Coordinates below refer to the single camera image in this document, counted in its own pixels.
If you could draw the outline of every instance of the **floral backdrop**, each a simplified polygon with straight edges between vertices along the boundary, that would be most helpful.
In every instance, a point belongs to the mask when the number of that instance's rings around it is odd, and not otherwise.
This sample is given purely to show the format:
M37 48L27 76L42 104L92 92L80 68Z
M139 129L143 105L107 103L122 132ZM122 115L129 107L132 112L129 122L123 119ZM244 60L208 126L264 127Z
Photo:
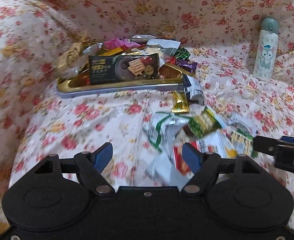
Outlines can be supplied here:
M264 17L280 25L271 82L251 74ZM198 62L207 104L219 114L252 119L260 135L294 136L294 0L0 0L0 219L9 181L49 153L72 157L106 141L114 158L103 175L115 188L160 186L145 175L157 153L141 125L172 108L170 93L57 96L52 61L84 33L96 41L175 38ZM273 168L267 156L256 161L294 197L294 174Z

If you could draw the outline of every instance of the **bottle lid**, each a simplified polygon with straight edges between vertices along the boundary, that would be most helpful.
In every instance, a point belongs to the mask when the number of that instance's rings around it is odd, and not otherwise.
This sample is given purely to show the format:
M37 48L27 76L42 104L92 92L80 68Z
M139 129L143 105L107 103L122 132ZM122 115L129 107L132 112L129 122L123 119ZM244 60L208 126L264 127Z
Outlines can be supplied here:
M262 20L262 22L260 24L260 29L271 32L271 33L275 33L278 35L279 24L274 19L265 18Z

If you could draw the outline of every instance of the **white water bottle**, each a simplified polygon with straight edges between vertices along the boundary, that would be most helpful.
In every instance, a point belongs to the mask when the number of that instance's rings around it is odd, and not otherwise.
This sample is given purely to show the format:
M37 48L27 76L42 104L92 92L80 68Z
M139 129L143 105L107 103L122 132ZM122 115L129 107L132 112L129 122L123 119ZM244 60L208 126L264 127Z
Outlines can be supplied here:
M279 25L276 20L265 18L260 24L260 29L253 75L259 79L270 81L278 46Z

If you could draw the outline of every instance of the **gold tray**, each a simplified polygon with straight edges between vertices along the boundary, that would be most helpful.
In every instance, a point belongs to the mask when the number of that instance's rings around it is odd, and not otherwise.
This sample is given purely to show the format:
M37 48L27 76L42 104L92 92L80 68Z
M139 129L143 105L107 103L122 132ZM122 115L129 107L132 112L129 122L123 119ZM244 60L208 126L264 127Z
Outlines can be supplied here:
M164 76L165 79L149 79L139 81L123 81L100 85L86 85L86 77L88 76L88 70L86 70L77 77L69 80L58 78L57 90L59 95L62 97L74 97L85 94L110 93L120 90L143 90L159 88L159 90L161 91L171 91L175 90L173 89L175 88L175 86L183 83L183 73L191 77L194 77L196 75L196 72L190 73L176 65L165 63L159 68L159 74Z

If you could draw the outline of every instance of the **purple candy wrapper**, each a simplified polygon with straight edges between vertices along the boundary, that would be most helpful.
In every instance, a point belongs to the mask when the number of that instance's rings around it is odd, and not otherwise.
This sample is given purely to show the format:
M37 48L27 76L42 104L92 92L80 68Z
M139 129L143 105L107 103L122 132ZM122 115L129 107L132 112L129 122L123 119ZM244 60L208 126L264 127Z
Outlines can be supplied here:
M187 60L183 59L180 59L176 65L191 73L194 72L197 68L197 62L188 62Z

